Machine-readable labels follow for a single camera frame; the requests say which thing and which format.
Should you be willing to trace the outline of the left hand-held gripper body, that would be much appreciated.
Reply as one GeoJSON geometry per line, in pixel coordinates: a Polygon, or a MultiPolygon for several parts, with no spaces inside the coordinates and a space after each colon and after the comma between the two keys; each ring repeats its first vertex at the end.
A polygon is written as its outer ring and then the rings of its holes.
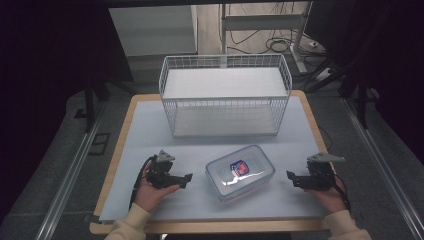
{"type": "Polygon", "coordinates": [[[146,172],[146,180],[157,189],[167,188],[172,185],[183,187],[183,178],[171,176],[169,173],[174,160],[175,158],[164,150],[151,156],[148,159],[150,167],[146,172]]]}

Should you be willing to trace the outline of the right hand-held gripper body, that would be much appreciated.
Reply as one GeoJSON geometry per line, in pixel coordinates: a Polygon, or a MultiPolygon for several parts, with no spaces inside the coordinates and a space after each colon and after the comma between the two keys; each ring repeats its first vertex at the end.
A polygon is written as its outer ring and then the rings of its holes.
{"type": "Polygon", "coordinates": [[[336,183],[332,162],[344,161],[344,157],[319,152],[307,158],[309,175],[296,176],[294,181],[298,181],[302,189],[327,191],[336,183]]]}

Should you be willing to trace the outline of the person's left hand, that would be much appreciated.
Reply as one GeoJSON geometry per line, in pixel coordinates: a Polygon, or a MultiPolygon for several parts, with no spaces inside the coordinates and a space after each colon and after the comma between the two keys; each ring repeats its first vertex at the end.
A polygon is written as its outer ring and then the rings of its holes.
{"type": "Polygon", "coordinates": [[[145,177],[142,177],[139,181],[139,187],[134,198],[134,203],[145,211],[151,212],[159,205],[164,197],[179,189],[179,185],[172,185],[167,188],[157,189],[151,186],[145,177]]]}

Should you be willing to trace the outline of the person's right hand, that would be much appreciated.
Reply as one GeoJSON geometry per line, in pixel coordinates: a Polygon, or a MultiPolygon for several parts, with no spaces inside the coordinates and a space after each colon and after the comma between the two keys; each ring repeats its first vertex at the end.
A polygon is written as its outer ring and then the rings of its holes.
{"type": "Polygon", "coordinates": [[[328,191],[306,189],[306,192],[312,194],[330,214],[347,209],[342,197],[334,188],[328,191]]]}

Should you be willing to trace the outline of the white table mat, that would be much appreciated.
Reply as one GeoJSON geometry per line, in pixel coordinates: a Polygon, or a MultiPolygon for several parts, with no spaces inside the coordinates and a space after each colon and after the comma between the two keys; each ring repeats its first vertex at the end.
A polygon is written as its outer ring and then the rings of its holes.
{"type": "Polygon", "coordinates": [[[152,221],[265,219],[322,217],[325,209],[310,194],[295,188],[286,173],[306,175],[306,158],[319,152],[301,100],[292,96],[276,136],[175,138],[163,105],[143,101],[135,105],[119,165],[105,205],[102,221],[124,217],[129,210],[133,185],[145,160],[164,150],[175,157],[171,173],[191,173],[187,187],[165,197],[154,210],[152,221]],[[269,182],[221,201],[205,174],[206,165],[249,145],[259,146],[275,167],[269,182]]]}

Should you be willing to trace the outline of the clear plastic food container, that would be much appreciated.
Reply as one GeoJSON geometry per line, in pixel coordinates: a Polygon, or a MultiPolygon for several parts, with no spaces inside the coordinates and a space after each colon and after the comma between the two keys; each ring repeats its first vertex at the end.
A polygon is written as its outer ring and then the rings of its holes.
{"type": "Polygon", "coordinates": [[[205,174],[222,202],[267,183],[276,170],[258,145],[249,145],[209,162],[205,174]]]}

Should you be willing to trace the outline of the black floor plate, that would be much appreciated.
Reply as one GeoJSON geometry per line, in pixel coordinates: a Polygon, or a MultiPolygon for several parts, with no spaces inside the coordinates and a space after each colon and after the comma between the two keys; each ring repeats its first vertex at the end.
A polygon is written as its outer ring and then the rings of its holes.
{"type": "Polygon", "coordinates": [[[104,155],[109,143],[109,138],[109,133],[97,133],[93,139],[88,154],[93,156],[104,155]]]}

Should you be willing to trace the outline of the black metal stand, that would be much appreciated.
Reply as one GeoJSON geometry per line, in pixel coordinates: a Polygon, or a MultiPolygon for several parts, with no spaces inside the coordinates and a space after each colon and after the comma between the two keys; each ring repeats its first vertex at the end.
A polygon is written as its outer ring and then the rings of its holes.
{"type": "Polygon", "coordinates": [[[328,84],[344,78],[342,84],[338,89],[338,94],[342,98],[348,98],[352,95],[354,90],[357,90],[357,99],[356,99],[356,117],[359,123],[364,129],[367,129],[366,122],[366,104],[368,102],[373,102],[373,99],[369,99],[367,95],[367,85],[362,76],[362,64],[363,64],[364,54],[358,53],[348,64],[343,67],[340,67],[335,72],[331,73],[328,77],[324,78],[315,85],[308,87],[306,89],[307,93],[315,92],[328,84]]]}
{"type": "Polygon", "coordinates": [[[129,93],[132,96],[138,94],[134,88],[131,88],[130,86],[119,82],[118,80],[115,80],[104,73],[101,73],[96,77],[89,76],[85,81],[84,89],[85,111],[79,109],[75,115],[76,118],[86,119],[86,133],[94,128],[94,123],[96,120],[94,97],[97,97],[100,102],[107,102],[110,99],[110,91],[106,86],[107,83],[118,87],[119,89],[129,93]]]}

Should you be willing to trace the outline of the white power strip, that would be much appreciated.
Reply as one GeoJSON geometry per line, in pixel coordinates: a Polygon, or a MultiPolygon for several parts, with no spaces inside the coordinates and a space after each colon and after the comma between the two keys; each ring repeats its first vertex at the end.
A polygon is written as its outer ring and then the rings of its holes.
{"type": "Polygon", "coordinates": [[[317,51],[317,52],[325,52],[326,51],[326,48],[322,44],[320,44],[319,42],[317,42],[315,40],[310,40],[308,42],[308,46],[312,50],[317,51]]]}

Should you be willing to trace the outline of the white cabinet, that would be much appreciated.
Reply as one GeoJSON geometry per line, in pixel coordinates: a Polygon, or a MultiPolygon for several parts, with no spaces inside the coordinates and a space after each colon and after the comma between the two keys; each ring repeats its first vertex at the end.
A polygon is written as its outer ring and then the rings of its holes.
{"type": "Polygon", "coordinates": [[[126,56],[192,54],[197,46],[194,5],[110,8],[126,56]]]}

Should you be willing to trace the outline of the white metal stand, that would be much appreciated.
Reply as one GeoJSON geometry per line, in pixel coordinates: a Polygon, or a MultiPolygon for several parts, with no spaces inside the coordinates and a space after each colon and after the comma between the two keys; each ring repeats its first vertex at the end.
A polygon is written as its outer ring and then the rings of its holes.
{"type": "Polygon", "coordinates": [[[225,4],[221,5],[220,33],[221,33],[221,53],[227,53],[228,31],[253,31],[253,30],[296,30],[297,35],[292,43],[289,44],[290,53],[294,59],[298,71],[301,74],[307,72],[306,66],[300,56],[300,42],[306,27],[311,1],[307,1],[300,14],[273,14],[273,15],[247,15],[236,16],[228,15],[225,4]]]}

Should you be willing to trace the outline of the metal floor rail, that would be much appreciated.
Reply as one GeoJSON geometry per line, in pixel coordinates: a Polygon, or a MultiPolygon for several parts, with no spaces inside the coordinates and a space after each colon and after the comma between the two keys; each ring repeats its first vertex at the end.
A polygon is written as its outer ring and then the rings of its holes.
{"type": "Polygon", "coordinates": [[[377,171],[379,172],[383,182],[389,190],[392,199],[397,205],[414,239],[424,240],[424,222],[422,221],[421,216],[410,201],[409,197],[401,188],[401,185],[390,169],[386,159],[376,145],[376,142],[374,141],[370,132],[364,128],[360,121],[357,119],[354,105],[346,99],[341,99],[341,103],[344,105],[353,126],[357,130],[361,141],[364,143],[365,148],[371,156],[377,171]]]}
{"type": "Polygon", "coordinates": [[[76,180],[78,179],[82,166],[88,155],[88,151],[92,142],[94,141],[94,137],[97,134],[106,106],[106,102],[99,103],[94,114],[94,123],[88,132],[84,134],[83,140],[79,145],[79,148],[62,179],[62,182],[53,198],[53,201],[45,215],[42,224],[40,225],[34,240],[52,239],[60,218],[64,212],[65,206],[69,200],[71,192],[75,186],[76,180]]]}

